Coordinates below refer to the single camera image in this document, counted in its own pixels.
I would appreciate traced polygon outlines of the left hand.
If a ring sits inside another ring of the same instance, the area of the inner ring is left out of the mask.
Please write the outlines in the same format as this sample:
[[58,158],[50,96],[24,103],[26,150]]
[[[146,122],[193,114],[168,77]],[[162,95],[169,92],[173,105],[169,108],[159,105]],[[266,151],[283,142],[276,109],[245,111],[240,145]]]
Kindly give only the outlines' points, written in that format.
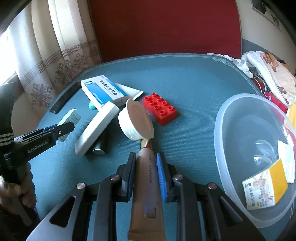
[[17,214],[15,205],[12,203],[12,198],[22,197],[22,203],[29,207],[35,207],[37,197],[35,194],[35,185],[33,183],[33,175],[31,165],[27,162],[18,169],[21,175],[21,184],[8,183],[1,176],[1,211],[5,210],[12,214]]

